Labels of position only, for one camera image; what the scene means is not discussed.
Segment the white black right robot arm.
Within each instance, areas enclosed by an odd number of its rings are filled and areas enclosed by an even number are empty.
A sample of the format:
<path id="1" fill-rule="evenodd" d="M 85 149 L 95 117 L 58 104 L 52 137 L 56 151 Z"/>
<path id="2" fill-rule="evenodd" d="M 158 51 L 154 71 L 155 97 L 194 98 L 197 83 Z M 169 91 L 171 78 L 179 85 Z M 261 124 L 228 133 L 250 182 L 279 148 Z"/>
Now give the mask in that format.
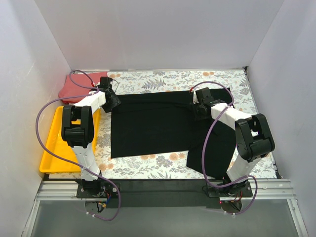
<path id="1" fill-rule="evenodd" d="M 232 103 L 216 100 L 208 88 L 194 92 L 197 102 L 193 104 L 199 119 L 212 118 L 212 123 L 202 148 L 202 173 L 210 191 L 235 196 L 246 188 L 248 178 L 256 164 L 275 149 L 266 117 L 263 114 L 251 115 L 238 111 Z M 221 184 L 209 181 L 205 171 L 205 153 L 208 138 L 217 122 L 235 131 L 238 156 L 227 171 Z"/>

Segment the folded red t shirt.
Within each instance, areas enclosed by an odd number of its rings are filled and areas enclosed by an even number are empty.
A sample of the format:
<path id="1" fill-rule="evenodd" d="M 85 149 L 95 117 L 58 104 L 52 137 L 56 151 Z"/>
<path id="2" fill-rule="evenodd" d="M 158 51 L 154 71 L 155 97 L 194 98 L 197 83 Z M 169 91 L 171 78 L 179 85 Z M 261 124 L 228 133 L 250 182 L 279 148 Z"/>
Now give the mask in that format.
<path id="1" fill-rule="evenodd" d="M 107 72 L 99 72 L 99 73 L 88 73 L 88 75 L 91 77 L 93 80 L 94 84 L 98 84 L 100 82 L 100 77 L 106 77 Z M 83 86 L 89 86 L 91 87 L 91 81 L 90 79 L 85 76 L 84 74 L 72 74 L 72 79 L 80 85 Z M 82 88 L 76 84 L 74 84 L 69 76 L 66 77 L 66 82 L 63 86 L 63 88 L 60 90 L 58 97 L 59 98 L 64 98 L 64 97 L 72 97 L 69 99 L 63 99 L 62 102 L 65 104 L 69 103 L 77 103 L 80 100 L 82 100 L 84 97 L 78 97 L 78 98 L 73 98 L 73 96 L 78 96 L 78 95 L 87 95 L 90 92 L 90 89 L 88 88 Z"/>

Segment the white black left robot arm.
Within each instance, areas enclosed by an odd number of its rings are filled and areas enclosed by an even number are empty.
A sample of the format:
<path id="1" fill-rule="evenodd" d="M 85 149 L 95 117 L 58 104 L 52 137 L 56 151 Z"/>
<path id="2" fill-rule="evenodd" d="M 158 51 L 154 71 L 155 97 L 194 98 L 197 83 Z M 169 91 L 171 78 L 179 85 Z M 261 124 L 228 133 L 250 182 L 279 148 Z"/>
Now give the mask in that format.
<path id="1" fill-rule="evenodd" d="M 99 92 L 90 92 L 74 105 L 63 108 L 61 136 L 72 148 L 81 169 L 78 183 L 81 190 L 94 198 L 117 197 L 117 190 L 111 183 L 100 178 L 100 169 L 95 161 L 92 141 L 95 135 L 93 114 L 103 108 L 105 112 L 121 104 L 112 89 L 113 79 L 100 77 Z"/>

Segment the floral table mat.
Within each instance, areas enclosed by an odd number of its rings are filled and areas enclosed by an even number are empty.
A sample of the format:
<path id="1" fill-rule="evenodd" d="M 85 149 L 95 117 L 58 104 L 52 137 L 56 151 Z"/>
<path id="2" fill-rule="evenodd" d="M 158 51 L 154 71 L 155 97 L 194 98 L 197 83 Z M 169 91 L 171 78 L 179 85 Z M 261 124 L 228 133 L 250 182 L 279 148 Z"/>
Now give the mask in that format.
<path id="1" fill-rule="evenodd" d="M 127 71 L 108 72 L 108 76 L 114 79 L 113 88 L 117 95 L 184 91 L 199 82 L 216 81 L 230 88 L 236 109 L 249 114 L 258 112 L 244 70 Z M 110 134 L 111 115 L 102 111 L 95 160 L 106 178 L 200 179 L 203 177 L 202 174 L 186 166 L 187 151 L 111 158 Z"/>

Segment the aluminium frame rail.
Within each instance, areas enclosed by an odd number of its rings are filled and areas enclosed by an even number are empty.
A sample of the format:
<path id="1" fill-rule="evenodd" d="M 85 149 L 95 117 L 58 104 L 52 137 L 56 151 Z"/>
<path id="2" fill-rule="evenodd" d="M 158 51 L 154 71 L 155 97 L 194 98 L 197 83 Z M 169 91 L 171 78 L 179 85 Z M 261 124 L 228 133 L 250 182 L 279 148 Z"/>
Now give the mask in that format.
<path id="1" fill-rule="evenodd" d="M 73 200 L 76 198 L 77 189 L 78 184 L 71 180 L 42 181 L 21 236 L 31 236 L 41 201 Z"/>

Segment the yellow plastic tray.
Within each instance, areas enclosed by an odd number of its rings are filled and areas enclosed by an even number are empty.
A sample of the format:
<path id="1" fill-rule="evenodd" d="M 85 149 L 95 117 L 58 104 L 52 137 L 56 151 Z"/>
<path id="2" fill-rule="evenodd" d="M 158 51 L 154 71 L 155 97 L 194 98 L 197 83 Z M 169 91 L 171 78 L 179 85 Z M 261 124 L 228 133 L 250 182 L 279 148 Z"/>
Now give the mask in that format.
<path id="1" fill-rule="evenodd" d="M 77 162 L 77 158 L 72 148 L 68 146 L 67 142 L 62 140 L 61 126 L 62 126 L 62 111 L 63 107 L 57 107 L 55 115 L 52 121 L 48 139 L 46 142 L 46 148 L 58 156 Z M 92 141 L 92 151 L 95 152 L 97 144 L 97 135 L 99 128 L 99 121 L 101 117 L 101 110 L 98 109 L 93 114 L 94 123 L 94 138 Z M 60 160 L 47 151 L 43 152 L 40 162 L 39 170 L 42 173 L 70 173 L 80 172 L 80 168 L 69 162 Z"/>

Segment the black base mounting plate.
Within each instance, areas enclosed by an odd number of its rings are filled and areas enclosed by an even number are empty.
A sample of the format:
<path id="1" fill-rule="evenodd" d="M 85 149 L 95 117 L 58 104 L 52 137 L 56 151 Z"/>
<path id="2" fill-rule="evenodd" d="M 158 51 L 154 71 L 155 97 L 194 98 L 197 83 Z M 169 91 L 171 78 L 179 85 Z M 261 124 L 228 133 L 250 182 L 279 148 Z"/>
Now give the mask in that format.
<path id="1" fill-rule="evenodd" d="M 98 203 L 101 208 L 117 207 L 206 207 L 220 208 L 220 198 L 239 202 L 253 196 L 247 182 L 243 187 L 216 189 L 201 179 L 76 179 L 77 198 Z"/>

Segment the black t shirt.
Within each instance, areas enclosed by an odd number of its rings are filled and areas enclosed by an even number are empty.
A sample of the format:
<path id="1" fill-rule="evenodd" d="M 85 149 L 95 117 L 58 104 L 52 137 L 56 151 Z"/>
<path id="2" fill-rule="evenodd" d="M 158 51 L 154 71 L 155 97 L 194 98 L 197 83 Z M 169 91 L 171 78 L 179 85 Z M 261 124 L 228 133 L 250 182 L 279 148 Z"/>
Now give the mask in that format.
<path id="1" fill-rule="evenodd" d="M 188 151 L 187 167 L 202 172 L 202 148 L 213 119 L 195 120 L 188 91 L 118 96 L 112 110 L 111 157 Z M 236 147 L 235 131 L 217 122 L 207 142 L 207 176 L 225 176 Z"/>

